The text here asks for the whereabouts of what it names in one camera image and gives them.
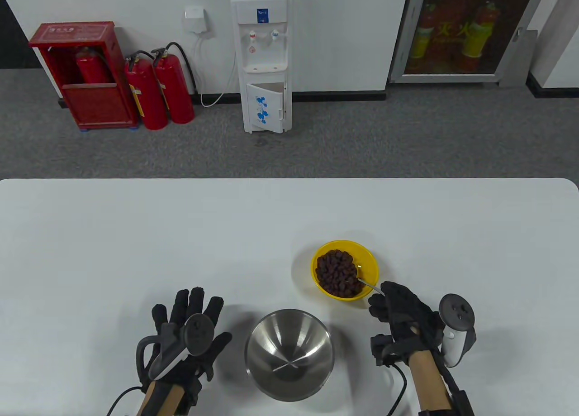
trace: hand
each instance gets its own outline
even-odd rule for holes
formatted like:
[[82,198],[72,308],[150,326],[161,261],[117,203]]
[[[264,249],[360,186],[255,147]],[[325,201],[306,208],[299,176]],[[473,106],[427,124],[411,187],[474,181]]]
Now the hand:
[[[174,323],[177,325],[177,329],[179,330],[191,315],[201,313],[203,309],[203,298],[203,288],[193,288],[191,294],[186,289],[179,291],[175,297],[175,304],[171,311],[170,321],[167,321],[167,308],[164,305],[157,304],[153,307],[151,313],[155,323],[155,329],[157,330],[157,335],[161,334],[162,324],[167,322]],[[205,309],[203,313],[211,319],[214,325],[216,325],[222,308],[223,298],[214,296],[209,300],[207,309]],[[188,356],[186,360],[179,362],[169,373],[167,373],[167,375],[159,380],[161,383],[180,385],[185,391],[185,395],[177,407],[176,415],[188,414],[191,406],[197,404],[197,394],[201,390],[199,377],[201,377],[203,373],[206,373],[208,381],[211,381],[213,378],[213,362],[215,362],[217,356],[219,356],[225,346],[229,344],[231,339],[231,333],[222,333],[215,337],[207,352],[201,356]],[[151,368],[153,360],[155,360],[160,352],[161,345],[155,344],[153,346],[151,359],[144,368],[143,375],[139,378],[144,393],[147,392],[147,389],[151,384],[151,380],[149,379],[149,369]]]
[[442,339],[444,323],[438,312],[433,312],[406,286],[394,282],[383,282],[382,294],[368,299],[370,315],[390,325],[395,342],[420,336],[423,349],[436,349]]

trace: white power cord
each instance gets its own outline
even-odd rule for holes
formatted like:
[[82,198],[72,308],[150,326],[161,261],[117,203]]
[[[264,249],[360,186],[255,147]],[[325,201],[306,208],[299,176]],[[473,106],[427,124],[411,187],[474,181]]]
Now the white power cord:
[[[201,79],[201,72],[199,70],[197,70],[197,68],[196,68],[195,54],[197,53],[197,49],[199,49],[199,51],[201,51],[201,44],[203,43],[203,40],[205,40],[205,39],[201,35],[199,35],[197,37],[197,41],[193,45],[193,52],[192,52],[192,60],[193,60],[193,64],[194,64],[194,69],[196,70],[197,76],[199,77],[199,79],[198,79],[199,89],[201,89],[201,87],[203,86],[203,79]],[[223,95],[225,95],[225,93],[227,93],[227,90],[229,89],[229,86],[231,85],[231,80],[233,79],[233,76],[234,76],[236,62],[237,62],[237,52],[235,52],[235,54],[233,56],[233,66],[231,68],[231,73],[229,74],[229,78],[227,80],[225,90],[223,91],[223,93],[221,93],[221,95],[219,95],[219,98],[217,98],[213,103],[211,103],[209,105],[205,105],[205,103],[203,103],[203,93],[201,91],[199,91],[200,96],[201,96],[201,105],[202,106],[204,106],[205,108],[211,108],[212,106],[217,104],[221,100],[221,98],[223,98]]]

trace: black glove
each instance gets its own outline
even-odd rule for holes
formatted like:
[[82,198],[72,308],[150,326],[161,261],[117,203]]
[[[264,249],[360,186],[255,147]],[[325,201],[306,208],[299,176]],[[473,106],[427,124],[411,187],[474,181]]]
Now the black glove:
[[404,361],[414,351],[436,350],[442,342],[444,323],[438,312],[433,312],[407,287],[394,282],[383,282],[382,294],[368,299],[370,315],[381,322],[389,323],[393,338],[384,335],[372,338],[372,354],[379,357],[384,348],[391,355],[391,362]]
[[[193,288],[191,294],[188,290],[183,289],[179,291],[175,297],[175,304],[171,311],[170,322],[177,325],[177,333],[181,327],[186,323],[187,319],[195,314],[201,313],[203,309],[203,297],[205,292],[203,288]],[[213,296],[209,303],[207,304],[207,309],[203,312],[207,315],[213,324],[217,324],[219,314],[223,308],[223,298],[219,296]],[[155,322],[155,329],[157,329],[157,334],[161,334],[161,325],[167,323],[167,308],[162,304],[157,304],[153,307],[151,311],[153,316],[153,321]],[[231,333],[222,333],[221,335],[215,337],[213,343],[211,344],[209,350],[202,354],[201,356],[188,356],[186,360],[179,362],[171,371],[167,373],[162,379],[158,380],[157,383],[165,383],[168,385],[177,384],[183,387],[185,395],[177,407],[175,412],[176,415],[187,415],[192,406],[197,404],[197,395],[201,390],[201,383],[199,382],[199,377],[203,373],[207,374],[207,380],[211,381],[213,378],[213,362],[219,354],[223,351],[225,346],[229,344],[232,339]],[[143,370],[143,375],[139,378],[142,384],[142,391],[147,393],[147,389],[151,384],[151,379],[149,378],[149,369],[153,360],[161,352],[161,344],[155,344],[153,346],[153,353],[149,363]]]

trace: cereal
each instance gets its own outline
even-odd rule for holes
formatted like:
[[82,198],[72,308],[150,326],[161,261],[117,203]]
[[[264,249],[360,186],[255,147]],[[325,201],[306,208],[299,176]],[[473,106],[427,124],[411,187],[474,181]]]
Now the cereal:
[[333,296],[352,298],[360,294],[364,284],[358,281],[357,274],[354,259],[347,251],[330,250],[317,259],[320,286]]

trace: fire extinguisher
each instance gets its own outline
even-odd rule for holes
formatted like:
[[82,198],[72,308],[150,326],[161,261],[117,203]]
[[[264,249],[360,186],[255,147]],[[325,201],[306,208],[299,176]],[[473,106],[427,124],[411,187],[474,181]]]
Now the fire extinguisher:
[[410,48],[410,55],[408,58],[408,69],[417,70],[424,60],[426,49],[434,32],[434,27],[437,24],[436,5],[426,4],[420,15],[412,47]]
[[176,46],[182,54],[190,73],[194,92],[197,93],[197,85],[189,60],[178,43],[171,42],[165,48],[151,51],[157,56],[153,62],[153,68],[159,81],[159,87],[165,96],[172,121],[176,124],[188,124],[195,118],[195,110],[179,58],[168,53],[172,46]]
[[107,62],[99,52],[89,47],[84,47],[76,53],[75,60],[85,83],[102,84],[114,82]]
[[482,50],[489,37],[493,33],[494,25],[501,12],[494,2],[488,1],[476,12],[474,21],[469,26],[469,31],[462,51],[459,55],[457,66],[462,72],[475,72],[478,68]]
[[[145,54],[148,58],[139,58]],[[167,107],[153,71],[154,57],[145,51],[137,51],[126,59],[124,74],[127,76],[137,108],[145,128],[159,130],[168,125]]]

